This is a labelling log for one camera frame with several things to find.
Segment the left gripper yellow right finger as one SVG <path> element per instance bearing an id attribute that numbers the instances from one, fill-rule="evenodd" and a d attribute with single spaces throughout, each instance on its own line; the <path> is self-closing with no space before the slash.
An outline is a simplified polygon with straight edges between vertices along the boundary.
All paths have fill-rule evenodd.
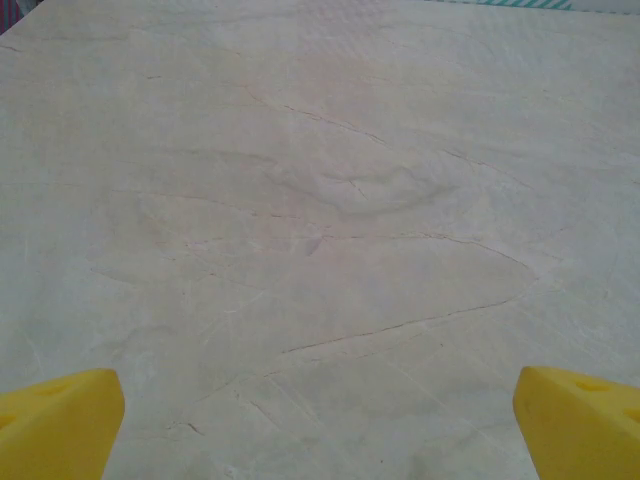
<path id="1" fill-rule="evenodd" d="M 513 411 L 541 479 L 639 477 L 637 387 L 528 366 Z"/>

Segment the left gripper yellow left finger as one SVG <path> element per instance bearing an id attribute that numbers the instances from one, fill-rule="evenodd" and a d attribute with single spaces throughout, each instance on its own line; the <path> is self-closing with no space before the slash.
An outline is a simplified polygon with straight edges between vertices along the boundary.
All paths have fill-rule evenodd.
<path id="1" fill-rule="evenodd" d="M 100 479 L 125 412 L 117 373 L 92 369 L 1 394 L 1 477 Z"/>

